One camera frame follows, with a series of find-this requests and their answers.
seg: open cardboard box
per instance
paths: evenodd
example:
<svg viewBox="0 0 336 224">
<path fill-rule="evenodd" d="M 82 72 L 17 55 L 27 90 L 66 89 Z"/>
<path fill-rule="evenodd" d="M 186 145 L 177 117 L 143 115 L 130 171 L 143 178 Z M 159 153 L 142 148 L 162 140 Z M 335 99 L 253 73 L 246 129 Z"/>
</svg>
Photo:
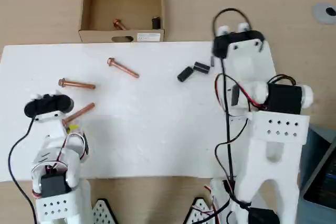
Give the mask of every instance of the open cardboard box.
<svg viewBox="0 0 336 224">
<path fill-rule="evenodd" d="M 161 18 L 161 29 L 152 29 L 152 18 Z M 129 30 L 117 30 L 120 19 Z M 163 0 L 82 0 L 79 35 L 84 43 L 163 41 Z"/>
</svg>

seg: box label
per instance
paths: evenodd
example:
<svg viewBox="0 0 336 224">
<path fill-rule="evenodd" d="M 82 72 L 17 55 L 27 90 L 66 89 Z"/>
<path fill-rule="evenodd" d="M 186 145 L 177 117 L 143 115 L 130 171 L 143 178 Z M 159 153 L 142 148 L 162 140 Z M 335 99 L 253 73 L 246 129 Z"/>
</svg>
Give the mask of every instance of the box label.
<svg viewBox="0 0 336 224">
<path fill-rule="evenodd" d="M 160 41 L 161 34 L 158 33 L 139 33 L 138 42 L 158 42 Z"/>
</svg>

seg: wooden table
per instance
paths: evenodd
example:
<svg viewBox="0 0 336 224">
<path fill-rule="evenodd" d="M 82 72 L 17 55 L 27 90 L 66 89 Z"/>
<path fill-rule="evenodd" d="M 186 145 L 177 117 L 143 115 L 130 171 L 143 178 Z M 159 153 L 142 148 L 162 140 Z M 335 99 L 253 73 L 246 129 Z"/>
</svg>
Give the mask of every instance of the wooden table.
<svg viewBox="0 0 336 224">
<path fill-rule="evenodd" d="M 310 85 L 313 106 L 304 111 L 311 121 L 336 129 L 336 26 L 318 24 L 311 15 L 318 2 L 336 0 L 165 0 L 166 41 L 212 40 L 211 21 L 222 8 L 237 7 L 270 43 L 277 72 Z M 5 45 L 80 43 L 80 0 L 0 0 L 0 52 Z M 220 24 L 235 29 L 241 18 L 226 14 Z M 207 193 L 208 179 L 131 178 L 91 180 L 92 203 L 108 198 L 119 223 L 182 223 L 195 196 Z M 23 182 L 31 190 L 30 182 Z M 270 183 L 261 193 L 275 206 Z M 29 206 L 13 183 L 0 183 L 0 219 L 31 223 Z"/>
</svg>

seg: box handle hole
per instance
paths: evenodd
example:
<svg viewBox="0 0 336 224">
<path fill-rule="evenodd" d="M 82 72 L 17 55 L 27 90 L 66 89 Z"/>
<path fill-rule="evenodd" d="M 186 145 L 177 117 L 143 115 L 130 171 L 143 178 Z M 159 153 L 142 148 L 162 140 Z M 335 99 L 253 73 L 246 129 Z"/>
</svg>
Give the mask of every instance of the box handle hole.
<svg viewBox="0 0 336 224">
<path fill-rule="evenodd" d="M 118 36 L 118 37 L 112 37 L 111 39 L 113 42 L 117 43 L 124 43 L 124 42 L 132 42 L 134 41 L 134 38 L 132 36 Z"/>
</svg>

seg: copper bolt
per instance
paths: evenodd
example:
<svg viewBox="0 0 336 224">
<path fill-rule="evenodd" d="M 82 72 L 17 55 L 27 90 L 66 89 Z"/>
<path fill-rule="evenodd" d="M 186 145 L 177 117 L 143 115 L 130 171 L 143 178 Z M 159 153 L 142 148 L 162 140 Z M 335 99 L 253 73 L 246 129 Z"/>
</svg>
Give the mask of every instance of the copper bolt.
<svg viewBox="0 0 336 224">
<path fill-rule="evenodd" d="M 113 25 L 114 25 L 114 27 L 116 28 L 116 29 L 119 29 L 119 30 L 128 30 L 125 26 L 124 26 L 124 24 L 121 22 L 121 20 L 120 19 L 115 19 L 114 21 L 113 21 Z"/>
<path fill-rule="evenodd" d="M 77 111 L 75 114 L 72 114 L 71 116 L 68 116 L 67 118 L 62 120 L 62 123 L 64 126 L 66 126 L 68 123 L 70 123 L 72 120 L 78 118 L 79 116 L 87 113 L 88 111 L 92 110 L 95 107 L 95 103 L 91 102 L 89 105 L 85 106 L 81 110 Z"/>
<path fill-rule="evenodd" d="M 82 82 L 75 82 L 75 81 L 67 81 L 65 78 L 59 79 L 58 85 L 62 88 L 66 86 L 73 86 L 73 87 L 79 87 L 79 88 L 85 88 L 85 89 L 95 89 L 96 85 L 93 84 L 87 84 Z"/>
<path fill-rule="evenodd" d="M 122 64 L 117 63 L 114 58 L 109 58 L 107 60 L 107 64 L 110 67 L 115 66 L 116 68 L 119 68 L 120 70 L 130 74 L 131 76 L 133 76 L 135 78 L 139 78 L 139 75 L 137 73 L 133 72 L 132 70 L 128 69 L 127 67 L 123 66 Z"/>
</svg>

